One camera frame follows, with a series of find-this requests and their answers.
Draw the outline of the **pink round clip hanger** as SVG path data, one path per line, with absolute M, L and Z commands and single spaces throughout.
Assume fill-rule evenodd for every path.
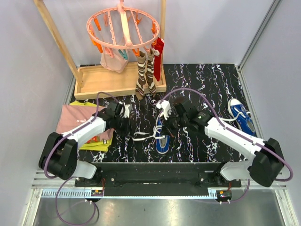
M 121 0 L 115 7 L 94 13 L 87 21 L 87 33 L 101 54 L 115 52 L 128 60 L 128 52 L 140 56 L 150 52 L 160 36 L 159 22 L 149 13 L 127 7 Z

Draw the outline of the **blue sneaker with white laces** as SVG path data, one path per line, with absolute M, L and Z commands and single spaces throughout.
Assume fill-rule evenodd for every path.
M 155 139 L 155 148 L 159 154 L 166 154 L 169 151 L 170 147 L 170 136 L 169 135 L 162 135 L 162 122 L 161 117 L 163 113 L 160 112 L 156 118 L 156 126 L 153 128 L 153 134 L 150 135 L 149 133 L 145 132 L 135 132 L 132 140 L 133 141 L 144 141 L 146 139 Z

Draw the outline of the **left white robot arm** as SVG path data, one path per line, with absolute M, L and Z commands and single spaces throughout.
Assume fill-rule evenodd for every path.
M 102 178 L 97 167 L 89 162 L 78 160 L 78 150 L 93 137 L 109 130 L 127 136 L 130 133 L 130 112 L 132 106 L 122 102 L 110 102 L 108 107 L 96 107 L 92 116 L 83 124 L 63 133 L 53 132 L 47 137 L 39 167 L 49 178 L 85 178 L 91 186 L 100 184 Z

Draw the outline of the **aluminium slotted rail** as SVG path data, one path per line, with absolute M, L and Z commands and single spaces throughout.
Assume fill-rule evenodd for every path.
M 209 188 L 158 188 L 120 187 L 101 189 L 44 189 L 42 198 L 88 198 L 88 199 L 216 199 L 216 190 Z

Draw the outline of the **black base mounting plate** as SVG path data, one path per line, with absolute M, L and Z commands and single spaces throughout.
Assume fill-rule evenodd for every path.
M 95 179 L 75 181 L 76 187 L 240 188 L 238 179 L 218 183 L 219 163 L 98 163 Z

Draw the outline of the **left brown striped sock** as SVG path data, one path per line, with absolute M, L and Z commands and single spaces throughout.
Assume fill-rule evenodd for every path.
M 144 77 L 146 69 L 146 54 L 144 52 L 139 52 L 137 58 L 137 69 L 138 69 L 138 80 L 135 87 L 135 95 L 138 100 L 142 100 L 144 97 L 144 88 L 146 84 L 146 79 Z

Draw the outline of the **red hanging sock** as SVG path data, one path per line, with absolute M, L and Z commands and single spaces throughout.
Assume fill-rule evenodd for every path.
M 154 48 L 154 55 L 155 55 L 155 61 L 154 61 L 154 77 L 157 81 L 160 81 L 161 76 L 161 58 L 164 48 L 164 41 L 162 38 L 158 37 Z

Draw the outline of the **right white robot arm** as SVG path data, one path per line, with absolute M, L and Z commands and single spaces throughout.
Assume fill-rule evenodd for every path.
M 285 163 L 277 140 L 263 140 L 248 135 L 222 122 L 211 112 L 199 111 L 181 98 L 174 106 L 161 100 L 156 107 L 162 111 L 162 135 L 174 135 L 179 129 L 186 127 L 217 139 L 246 157 L 241 162 L 221 163 L 213 176 L 216 185 L 222 187 L 235 179 L 251 179 L 263 187 L 270 187 L 278 180 Z

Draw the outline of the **pink mesh laundry bag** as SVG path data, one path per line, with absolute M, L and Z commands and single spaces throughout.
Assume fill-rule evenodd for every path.
M 105 69 L 121 73 L 128 64 L 128 59 L 125 59 L 117 49 L 104 47 L 100 64 Z

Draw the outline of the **brown striped sock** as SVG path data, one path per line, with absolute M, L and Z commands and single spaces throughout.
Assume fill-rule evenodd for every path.
M 146 79 L 144 77 L 146 69 L 146 54 L 144 52 L 139 52 L 137 58 L 137 69 L 138 69 L 138 80 L 135 87 L 135 95 L 138 100 L 142 100 L 144 97 L 144 88 L 146 84 Z
M 154 51 L 152 49 L 147 52 L 147 67 L 146 67 L 146 81 L 148 84 L 148 88 L 150 93 L 155 96 L 156 95 L 156 85 L 153 80 L 154 78 L 154 63 L 155 63 L 155 57 L 154 57 Z

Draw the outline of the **yellow folded t-shirt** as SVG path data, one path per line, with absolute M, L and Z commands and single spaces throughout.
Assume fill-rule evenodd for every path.
M 85 116 L 85 119 L 89 119 L 91 115 L 95 112 L 96 104 L 90 103 L 88 101 L 81 103 L 79 101 L 74 101 L 70 105 L 77 106 L 79 110 L 82 111 L 82 114 Z M 108 129 L 104 133 L 98 135 L 98 138 L 95 136 L 91 140 L 87 141 L 80 150 L 90 150 L 90 151 L 102 151 L 107 152 L 113 140 L 114 129 Z

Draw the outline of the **pink folded t-shirt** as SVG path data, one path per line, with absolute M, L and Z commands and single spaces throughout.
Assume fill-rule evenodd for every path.
M 63 134 L 75 127 L 85 123 L 90 117 L 96 112 L 96 104 L 92 104 L 90 102 L 81 103 L 79 101 L 74 101 L 69 105 L 63 105 L 62 113 L 60 120 L 58 122 L 56 132 L 59 134 Z M 105 144 L 108 141 L 112 140 L 113 137 L 113 129 L 108 129 L 103 133 L 94 136 L 87 144 L 104 142 Z

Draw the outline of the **right brown striped sock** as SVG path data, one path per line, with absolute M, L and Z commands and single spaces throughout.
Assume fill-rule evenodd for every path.
M 154 78 L 154 63 L 155 63 L 155 57 L 154 57 L 154 51 L 152 49 L 147 52 L 147 67 L 146 67 L 146 81 L 148 84 L 148 88 L 150 93 L 155 96 L 156 95 L 156 85 L 153 80 Z

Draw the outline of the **wooden drying rack stand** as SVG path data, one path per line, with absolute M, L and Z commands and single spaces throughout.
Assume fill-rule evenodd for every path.
M 98 93 L 101 98 L 135 94 L 136 82 L 138 81 L 137 63 L 128 63 L 121 73 L 106 69 L 101 65 L 77 67 L 44 2 L 36 0 L 34 3 L 76 79 L 74 96 L 77 100 L 95 99 Z M 116 44 L 111 19 L 111 12 L 116 10 L 119 10 L 121 13 L 120 17 L 126 42 L 124 46 Z M 132 44 L 126 16 L 127 11 L 144 15 L 152 21 L 153 38 L 151 40 L 141 42 L 139 45 Z M 147 48 L 148 45 L 155 44 L 158 37 L 164 37 L 166 21 L 166 1 L 164 0 L 161 1 L 160 13 L 160 22 L 157 22 L 150 14 L 135 8 L 125 7 L 123 1 L 121 1 L 116 7 L 104 9 L 93 14 L 87 21 L 87 32 L 92 42 L 101 53 L 107 52 L 112 57 L 113 49 L 130 49 L 137 56 L 139 54 L 138 49 L 143 48 L 145 51 L 149 51 Z M 112 44 L 98 40 L 93 32 L 91 23 L 92 21 L 96 21 L 97 17 L 101 14 L 106 15 L 106 25 L 110 27 L 111 39 L 113 41 Z

